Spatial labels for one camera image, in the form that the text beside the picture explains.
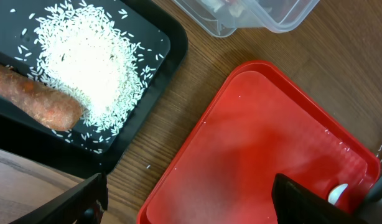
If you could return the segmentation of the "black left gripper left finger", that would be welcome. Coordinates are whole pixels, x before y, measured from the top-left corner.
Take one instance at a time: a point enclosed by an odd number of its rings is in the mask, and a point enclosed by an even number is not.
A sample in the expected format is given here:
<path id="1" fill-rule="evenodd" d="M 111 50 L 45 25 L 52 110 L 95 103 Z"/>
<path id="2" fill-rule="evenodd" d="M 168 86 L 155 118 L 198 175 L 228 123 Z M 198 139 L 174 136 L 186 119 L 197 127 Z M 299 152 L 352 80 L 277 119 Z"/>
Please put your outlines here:
<path id="1" fill-rule="evenodd" d="M 100 223 L 107 209 L 106 174 L 97 173 L 11 223 Z"/>

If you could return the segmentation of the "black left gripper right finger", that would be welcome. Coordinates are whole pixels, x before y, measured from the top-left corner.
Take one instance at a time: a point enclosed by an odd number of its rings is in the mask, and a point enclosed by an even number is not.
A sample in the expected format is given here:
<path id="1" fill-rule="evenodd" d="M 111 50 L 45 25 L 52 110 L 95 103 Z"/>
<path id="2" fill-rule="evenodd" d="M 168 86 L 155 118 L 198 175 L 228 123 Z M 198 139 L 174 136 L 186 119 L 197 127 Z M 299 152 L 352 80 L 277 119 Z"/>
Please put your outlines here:
<path id="1" fill-rule="evenodd" d="M 271 198 L 278 224 L 362 224 L 284 174 L 276 174 Z"/>

